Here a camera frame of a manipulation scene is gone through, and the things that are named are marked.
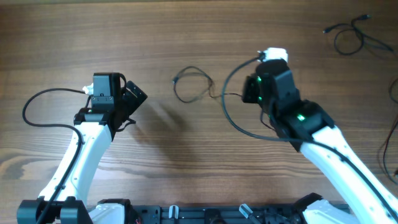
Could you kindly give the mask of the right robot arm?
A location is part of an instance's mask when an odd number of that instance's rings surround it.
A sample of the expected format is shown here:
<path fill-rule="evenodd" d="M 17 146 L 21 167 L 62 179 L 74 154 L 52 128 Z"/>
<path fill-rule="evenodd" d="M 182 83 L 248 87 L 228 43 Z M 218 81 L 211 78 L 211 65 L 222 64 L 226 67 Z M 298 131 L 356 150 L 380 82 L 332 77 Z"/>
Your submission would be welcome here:
<path fill-rule="evenodd" d="M 397 198 L 383 186 L 317 103 L 303 100 L 282 59 L 261 62 L 244 84 L 243 101 L 268 115 L 277 140 L 291 143 L 327 177 L 360 223 L 397 223 Z"/>

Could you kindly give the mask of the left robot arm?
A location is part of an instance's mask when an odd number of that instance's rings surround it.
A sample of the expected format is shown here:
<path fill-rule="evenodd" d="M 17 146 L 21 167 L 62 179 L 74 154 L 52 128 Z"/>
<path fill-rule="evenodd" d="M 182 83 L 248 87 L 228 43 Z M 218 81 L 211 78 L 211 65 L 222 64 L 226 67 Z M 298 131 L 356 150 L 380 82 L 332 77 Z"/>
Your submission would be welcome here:
<path fill-rule="evenodd" d="M 130 116 L 147 95 L 121 73 L 95 73 L 81 93 L 88 101 L 74 116 L 70 145 L 38 198 L 19 205 L 18 223 L 141 222 L 128 199 L 104 199 L 92 211 L 86 201 L 104 152 L 116 133 L 135 124 Z"/>

